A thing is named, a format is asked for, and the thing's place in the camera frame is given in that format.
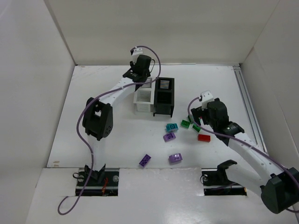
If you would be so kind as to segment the green sloped lego brick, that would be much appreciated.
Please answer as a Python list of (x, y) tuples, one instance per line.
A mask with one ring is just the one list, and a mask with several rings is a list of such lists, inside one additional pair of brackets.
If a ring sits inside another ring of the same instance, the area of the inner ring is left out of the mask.
[(201, 128), (200, 126), (197, 126), (197, 125), (193, 125), (192, 128), (196, 131), (196, 132), (200, 132)]

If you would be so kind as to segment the green wedge lego brick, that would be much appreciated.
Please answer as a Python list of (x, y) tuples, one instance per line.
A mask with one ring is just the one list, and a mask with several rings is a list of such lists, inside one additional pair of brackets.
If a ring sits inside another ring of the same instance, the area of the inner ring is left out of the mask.
[(188, 118), (188, 120), (189, 120), (189, 122), (190, 122), (191, 124), (194, 123), (194, 118), (193, 118), (192, 115), (188, 115), (187, 118)]

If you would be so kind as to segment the purple rounded lego brick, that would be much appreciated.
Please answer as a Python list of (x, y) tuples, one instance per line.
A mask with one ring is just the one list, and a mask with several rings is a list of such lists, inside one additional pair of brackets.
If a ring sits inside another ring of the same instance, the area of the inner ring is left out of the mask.
[(169, 156), (168, 161), (170, 164), (179, 163), (183, 160), (181, 153), (172, 154)]

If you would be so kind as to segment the aluminium rail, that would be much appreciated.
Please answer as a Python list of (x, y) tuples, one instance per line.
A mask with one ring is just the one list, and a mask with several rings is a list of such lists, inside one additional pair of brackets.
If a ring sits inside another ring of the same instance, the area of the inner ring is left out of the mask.
[(261, 132), (261, 129), (259, 127), (259, 123), (257, 121), (257, 117), (254, 111), (254, 107), (252, 105), (249, 92), (247, 89), (247, 86), (245, 84), (245, 80), (242, 74), (241, 66), (240, 65), (234, 65), (233, 71), (235, 73), (235, 77), (239, 86), (239, 90), (241, 93), (241, 97), (245, 106), (245, 110), (249, 119), (251, 132), (254, 136), (255, 142), (258, 144), (258, 146), (261, 147), (261, 149), (267, 153), (267, 148), (263, 139), (263, 135)]

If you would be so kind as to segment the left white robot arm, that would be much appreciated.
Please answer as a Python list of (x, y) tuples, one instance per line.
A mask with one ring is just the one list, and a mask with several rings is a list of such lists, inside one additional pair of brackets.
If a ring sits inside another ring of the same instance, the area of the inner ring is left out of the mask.
[(113, 128), (113, 108), (146, 82), (150, 76), (151, 60), (149, 56), (139, 55), (135, 62), (130, 62), (130, 69), (112, 88), (114, 92), (95, 101), (84, 114), (83, 127), (94, 158), (93, 168), (85, 166), (85, 172), (92, 171), (91, 179), (98, 184), (105, 178), (105, 138)]

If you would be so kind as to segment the black two-bin container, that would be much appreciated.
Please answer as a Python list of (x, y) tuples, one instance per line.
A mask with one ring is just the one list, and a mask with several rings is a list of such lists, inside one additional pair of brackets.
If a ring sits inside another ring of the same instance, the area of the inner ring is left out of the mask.
[(155, 84), (153, 116), (170, 115), (174, 111), (175, 79), (159, 77)]

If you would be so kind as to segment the green square lego brick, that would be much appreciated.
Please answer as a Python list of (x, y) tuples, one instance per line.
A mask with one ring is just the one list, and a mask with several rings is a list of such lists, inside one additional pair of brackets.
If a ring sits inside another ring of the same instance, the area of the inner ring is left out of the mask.
[(189, 128), (189, 126), (190, 126), (190, 122), (189, 121), (187, 121), (187, 120), (182, 120), (181, 121), (181, 126), (183, 127), (183, 128), (186, 128), (186, 129), (188, 129)]

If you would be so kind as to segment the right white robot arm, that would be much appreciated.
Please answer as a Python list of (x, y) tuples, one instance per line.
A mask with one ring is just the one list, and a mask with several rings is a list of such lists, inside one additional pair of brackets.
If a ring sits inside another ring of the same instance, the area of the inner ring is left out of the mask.
[(201, 102), (200, 107), (187, 107), (194, 123), (199, 127), (210, 126), (211, 130), (203, 130), (215, 135), (254, 169), (254, 172), (250, 172), (236, 161), (227, 160), (217, 167), (218, 179), (248, 188), (260, 196), (265, 207), (274, 214), (284, 210), (298, 213), (291, 209), (299, 202), (298, 170), (287, 168), (254, 145), (244, 129), (230, 121), (227, 107), (219, 98), (204, 94), (193, 101)]

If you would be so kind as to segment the red rectangular lego brick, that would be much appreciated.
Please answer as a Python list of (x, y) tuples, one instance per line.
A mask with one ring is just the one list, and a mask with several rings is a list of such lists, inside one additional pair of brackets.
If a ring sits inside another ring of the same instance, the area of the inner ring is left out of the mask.
[(198, 134), (198, 141), (210, 142), (211, 141), (211, 136), (210, 135), (205, 135), (205, 134)]

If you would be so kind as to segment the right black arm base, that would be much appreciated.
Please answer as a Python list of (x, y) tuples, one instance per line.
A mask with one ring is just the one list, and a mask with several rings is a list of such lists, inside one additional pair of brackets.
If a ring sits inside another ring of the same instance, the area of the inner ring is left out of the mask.
[(226, 175), (226, 170), (236, 164), (236, 161), (228, 160), (217, 168), (202, 168), (200, 182), (204, 187), (204, 196), (247, 196), (246, 189), (230, 181)]

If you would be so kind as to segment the teal lego brick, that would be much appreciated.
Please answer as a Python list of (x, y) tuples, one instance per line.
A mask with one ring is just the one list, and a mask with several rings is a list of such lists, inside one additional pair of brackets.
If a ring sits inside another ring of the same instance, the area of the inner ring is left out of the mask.
[(166, 132), (171, 133), (171, 132), (176, 132), (178, 130), (178, 125), (177, 123), (169, 123), (166, 125)]

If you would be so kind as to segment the white two-bin container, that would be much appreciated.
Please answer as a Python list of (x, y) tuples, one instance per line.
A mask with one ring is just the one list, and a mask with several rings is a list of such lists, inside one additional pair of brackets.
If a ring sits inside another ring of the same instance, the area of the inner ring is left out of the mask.
[(153, 113), (155, 82), (144, 84), (134, 92), (135, 113)]

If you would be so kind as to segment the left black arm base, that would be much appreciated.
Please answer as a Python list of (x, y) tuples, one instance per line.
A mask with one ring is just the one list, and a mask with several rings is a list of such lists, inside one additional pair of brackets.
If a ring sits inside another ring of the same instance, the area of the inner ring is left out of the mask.
[(105, 168), (100, 171), (92, 171), (88, 181), (87, 177), (90, 173), (90, 168), (85, 165), (84, 169), (73, 173), (73, 178), (77, 180), (75, 195), (79, 196), (83, 186), (82, 196), (118, 196), (118, 185), (120, 170), (117, 168)]

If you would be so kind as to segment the purple arched lego brick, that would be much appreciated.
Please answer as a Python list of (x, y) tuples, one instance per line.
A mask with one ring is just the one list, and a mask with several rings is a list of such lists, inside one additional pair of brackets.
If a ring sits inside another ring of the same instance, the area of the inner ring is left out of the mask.
[(175, 135), (175, 133), (167, 133), (167, 134), (165, 134), (165, 135), (163, 136), (163, 140), (164, 140), (165, 142), (169, 142), (169, 141), (174, 140), (174, 139), (176, 139), (176, 135)]

